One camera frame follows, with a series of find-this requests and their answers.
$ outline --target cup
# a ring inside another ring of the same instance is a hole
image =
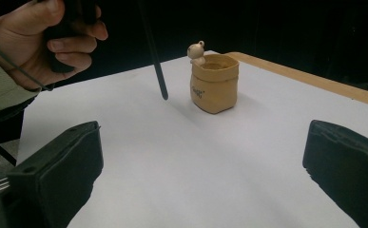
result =
[[[240,63],[223,54],[204,55],[205,63],[192,64],[190,96],[201,110],[216,114],[237,102]]]

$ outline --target bear figurine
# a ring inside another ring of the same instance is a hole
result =
[[[198,44],[191,45],[187,49],[187,56],[191,59],[191,64],[203,65],[205,63],[205,59],[203,57],[204,54],[204,42],[200,41]]]

